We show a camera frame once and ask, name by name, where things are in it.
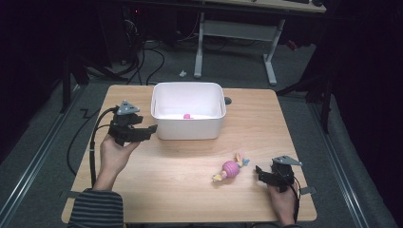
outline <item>desk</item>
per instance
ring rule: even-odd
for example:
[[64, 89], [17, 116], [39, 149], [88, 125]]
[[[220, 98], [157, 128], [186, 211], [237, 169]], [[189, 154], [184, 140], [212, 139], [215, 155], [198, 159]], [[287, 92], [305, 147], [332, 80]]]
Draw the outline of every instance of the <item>desk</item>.
[[[326, 11], [325, 7], [316, 7], [312, 4], [312, 2], [309, 4], [301, 4], [283, 0], [259, 0], [256, 2], [251, 0], [205, 0], [205, 2], [235, 4], [256, 8], [273, 8], [279, 10], [298, 10], [304, 12], [324, 13]], [[212, 35], [271, 42], [271, 46], [267, 49], [267, 54], [263, 54], [263, 62], [266, 67], [269, 83], [270, 85], [275, 86], [277, 84], [277, 80], [272, 66], [272, 58], [278, 44], [278, 39], [283, 30], [284, 23], [284, 19], [280, 19], [278, 25], [276, 26], [259, 26], [243, 23], [222, 22], [217, 20], [204, 20], [204, 13], [202, 12], [199, 25], [199, 45], [195, 61], [195, 78], [200, 78], [202, 76], [203, 36]]]
[[[150, 114], [153, 86], [113, 85], [107, 92], [101, 113], [128, 100], [141, 109], [144, 122], [154, 124]], [[286, 122], [276, 93], [268, 89], [225, 88], [230, 97], [221, 134], [215, 140], [162, 141], [152, 135], [133, 152], [113, 190], [121, 194], [125, 222], [247, 222], [277, 220], [268, 191], [258, 181], [255, 165], [270, 171], [270, 160], [288, 155], [296, 160]], [[100, 125], [108, 124], [112, 114]], [[99, 144], [107, 132], [96, 135], [96, 164]], [[250, 162], [234, 179], [212, 182], [224, 162], [243, 152]], [[293, 166], [301, 187], [306, 186], [299, 166]], [[90, 187], [88, 153], [77, 173], [72, 191]], [[73, 199], [68, 199], [62, 221], [68, 222]], [[317, 212], [309, 195], [300, 200], [298, 220], [313, 220]]]

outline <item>metal rail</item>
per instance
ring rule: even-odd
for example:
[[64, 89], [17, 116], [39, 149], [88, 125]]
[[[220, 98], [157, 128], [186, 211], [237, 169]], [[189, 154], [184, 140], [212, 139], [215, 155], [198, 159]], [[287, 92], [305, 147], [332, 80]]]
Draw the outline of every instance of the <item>metal rail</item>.
[[328, 156], [330, 160], [331, 167], [333, 171], [335, 172], [335, 176], [338, 182], [338, 185], [340, 186], [341, 193], [347, 203], [347, 206], [350, 210], [350, 213], [353, 217], [353, 220], [355, 222], [356, 227], [370, 227], [368, 224], [367, 219], [365, 218], [365, 215], [361, 209], [361, 206], [359, 205], [359, 201], [356, 197], [355, 191], [350, 184], [349, 179], [347, 178], [346, 173], [344, 172], [343, 166], [338, 159], [336, 150], [333, 146], [333, 143], [329, 137], [328, 134], [326, 134], [322, 128], [322, 124], [320, 121], [320, 114], [319, 111], [317, 110], [317, 107], [315, 104], [308, 104], [308, 108], [310, 109], [312, 115], [314, 116], [315, 122], [317, 124], [317, 128], [319, 132], [321, 133], [322, 139], [325, 142], [327, 146], [327, 151], [328, 151]]
[[32, 185], [37, 174], [39, 173], [42, 165], [44, 164], [46, 158], [48, 157], [48, 154], [50, 152], [49, 148], [53, 143], [54, 138], [58, 134], [74, 103], [83, 94], [83, 91], [84, 91], [83, 88], [79, 86], [75, 87], [73, 94], [73, 101], [70, 104], [69, 108], [66, 110], [65, 113], [59, 114], [56, 121], [53, 123], [50, 131], [45, 136], [45, 139], [43, 140], [41, 146], [39, 147], [32, 161], [30, 162], [28, 168], [26, 169], [23, 176], [16, 184], [14, 190], [9, 196], [9, 199], [3, 205], [0, 211], [0, 227], [7, 227], [11, 222], [14, 213], [18, 209], [18, 206], [24, 199], [24, 196], [28, 192], [30, 186]]

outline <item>pink ball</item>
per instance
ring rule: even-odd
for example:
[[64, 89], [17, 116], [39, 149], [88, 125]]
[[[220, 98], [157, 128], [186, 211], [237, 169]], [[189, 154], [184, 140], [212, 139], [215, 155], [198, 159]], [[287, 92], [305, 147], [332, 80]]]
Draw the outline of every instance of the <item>pink ball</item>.
[[228, 178], [234, 178], [240, 172], [240, 167], [234, 161], [227, 161], [222, 165], [222, 170], [227, 173]]

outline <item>striped sleeve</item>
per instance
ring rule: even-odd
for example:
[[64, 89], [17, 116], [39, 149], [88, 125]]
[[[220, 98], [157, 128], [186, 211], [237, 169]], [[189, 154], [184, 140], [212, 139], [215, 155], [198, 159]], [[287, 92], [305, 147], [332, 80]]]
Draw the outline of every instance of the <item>striped sleeve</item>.
[[111, 191], [85, 190], [74, 201], [68, 227], [124, 226], [122, 197]]

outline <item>wooden table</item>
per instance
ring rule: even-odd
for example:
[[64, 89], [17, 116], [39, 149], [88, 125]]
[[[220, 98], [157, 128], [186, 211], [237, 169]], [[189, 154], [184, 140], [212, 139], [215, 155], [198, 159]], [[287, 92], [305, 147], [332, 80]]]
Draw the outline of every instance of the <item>wooden table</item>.
[[[154, 124], [150, 113], [153, 86], [113, 85], [101, 113], [122, 100], [141, 109], [143, 123]], [[221, 134], [215, 140], [163, 141], [156, 134], [133, 152], [113, 190], [121, 194], [125, 222], [249, 222], [277, 220], [265, 183], [258, 181], [255, 165], [270, 171], [274, 157], [298, 160], [276, 93], [269, 89], [224, 88], [232, 99], [227, 106]], [[100, 125], [108, 124], [112, 114]], [[99, 145], [107, 132], [96, 135], [97, 170]], [[234, 179], [212, 182], [224, 162], [243, 152], [250, 162]], [[299, 166], [293, 166], [301, 187], [306, 186]], [[88, 153], [85, 153], [72, 191], [89, 188]], [[74, 199], [68, 199], [62, 221], [68, 222]], [[309, 195], [300, 200], [298, 220], [314, 220], [317, 212]]]

